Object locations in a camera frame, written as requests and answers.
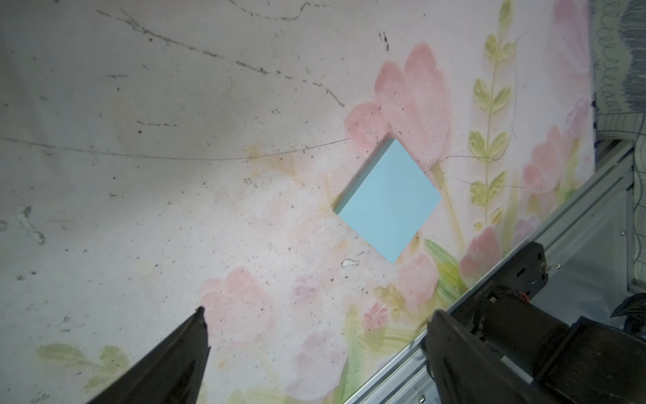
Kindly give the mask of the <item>blue sticky note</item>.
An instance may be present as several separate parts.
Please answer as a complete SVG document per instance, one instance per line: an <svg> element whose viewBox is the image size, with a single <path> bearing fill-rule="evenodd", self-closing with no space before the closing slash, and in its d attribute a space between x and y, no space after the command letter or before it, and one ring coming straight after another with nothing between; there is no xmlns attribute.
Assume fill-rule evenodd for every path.
<svg viewBox="0 0 646 404"><path fill-rule="evenodd" d="M395 138L347 187L334 213L389 262L395 262L442 196Z"/></svg>

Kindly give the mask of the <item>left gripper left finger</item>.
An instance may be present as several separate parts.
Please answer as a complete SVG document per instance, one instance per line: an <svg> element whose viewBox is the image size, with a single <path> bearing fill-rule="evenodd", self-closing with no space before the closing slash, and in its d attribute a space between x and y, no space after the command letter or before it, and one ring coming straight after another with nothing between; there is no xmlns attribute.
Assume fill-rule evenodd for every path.
<svg viewBox="0 0 646 404"><path fill-rule="evenodd" d="M205 308L200 306L92 403L198 402L210 354Z"/></svg>

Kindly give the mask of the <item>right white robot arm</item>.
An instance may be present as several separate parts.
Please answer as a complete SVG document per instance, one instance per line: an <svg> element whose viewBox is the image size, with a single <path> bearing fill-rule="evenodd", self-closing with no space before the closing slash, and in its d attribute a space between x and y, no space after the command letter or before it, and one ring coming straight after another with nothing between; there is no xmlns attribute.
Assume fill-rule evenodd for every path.
<svg viewBox="0 0 646 404"><path fill-rule="evenodd" d="M533 381L571 403L643 403L645 339L580 317L569 325L513 294L492 296L474 331Z"/></svg>

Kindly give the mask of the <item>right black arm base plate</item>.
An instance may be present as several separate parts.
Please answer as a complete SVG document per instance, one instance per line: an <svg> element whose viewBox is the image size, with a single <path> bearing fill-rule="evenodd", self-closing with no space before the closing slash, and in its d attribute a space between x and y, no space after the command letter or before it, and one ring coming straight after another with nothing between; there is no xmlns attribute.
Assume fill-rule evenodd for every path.
<svg viewBox="0 0 646 404"><path fill-rule="evenodd" d="M531 301L548 283L548 263L542 244L526 242L492 269L449 313L467 328L474 326L476 312L505 295Z"/></svg>

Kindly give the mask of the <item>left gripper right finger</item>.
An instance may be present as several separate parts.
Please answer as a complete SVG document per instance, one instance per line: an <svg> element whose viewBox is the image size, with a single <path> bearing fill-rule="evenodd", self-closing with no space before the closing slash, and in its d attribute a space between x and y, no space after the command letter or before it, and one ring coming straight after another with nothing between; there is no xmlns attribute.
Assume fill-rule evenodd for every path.
<svg viewBox="0 0 646 404"><path fill-rule="evenodd" d="M437 310L427 323L423 348L427 373L442 403L554 403L524 382L449 313Z"/></svg>

